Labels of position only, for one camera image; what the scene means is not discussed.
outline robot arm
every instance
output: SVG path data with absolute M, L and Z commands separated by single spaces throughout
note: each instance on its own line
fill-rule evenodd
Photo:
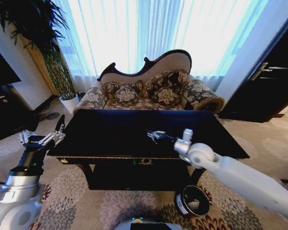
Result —
M 37 219 L 45 189 L 39 184 L 44 157 L 49 149 L 63 140 L 64 127 L 62 116 L 56 130 L 47 136 L 37 136 L 28 130 L 20 133 L 20 143 L 25 151 L 0 190 L 0 230 L 28 229 Z
M 148 134 L 155 142 L 165 133 Z M 271 177 L 227 156 L 220 156 L 206 144 L 191 145 L 192 130 L 186 129 L 183 138 L 176 138 L 174 150 L 180 158 L 195 168 L 205 168 L 226 187 L 252 203 L 288 218 L 288 190 Z

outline white plant pot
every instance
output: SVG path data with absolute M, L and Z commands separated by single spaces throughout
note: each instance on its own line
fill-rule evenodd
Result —
M 79 98 L 78 98 L 78 94 L 76 94 L 76 96 L 70 100 L 62 100 L 61 97 L 59 97 L 59 100 L 62 102 L 62 104 L 65 106 L 65 108 L 68 110 L 68 112 L 70 114 L 72 114 L 73 109 L 77 106 L 77 104 L 79 103 Z

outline wall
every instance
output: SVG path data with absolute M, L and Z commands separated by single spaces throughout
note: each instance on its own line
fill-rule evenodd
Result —
M 288 18 L 288 0 L 269 0 L 216 90 L 227 103 Z
M 0 53 L 21 79 L 21 82 L 13 83 L 14 90 L 28 109 L 34 110 L 52 92 L 20 39 L 14 45 L 14 40 L 10 39 L 10 31 L 11 28 L 8 27 L 4 33 L 0 25 Z

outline sofa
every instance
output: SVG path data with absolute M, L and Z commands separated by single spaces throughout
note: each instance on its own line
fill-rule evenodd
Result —
M 190 75 L 191 56 L 171 50 L 154 61 L 144 58 L 144 67 L 125 74 L 110 64 L 79 104 L 79 109 L 208 110 L 220 112 L 224 99 Z

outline door handle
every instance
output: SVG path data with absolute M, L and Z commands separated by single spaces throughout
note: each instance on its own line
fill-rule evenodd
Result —
M 264 62 L 261 64 L 259 69 L 254 73 L 254 75 L 251 77 L 250 81 L 256 80 L 256 78 L 259 76 L 261 72 L 272 72 L 273 69 L 265 69 L 265 67 L 268 65 L 268 62 Z
M 273 71 L 273 69 L 263 69 L 263 70 L 261 70 L 261 72 L 272 72 Z

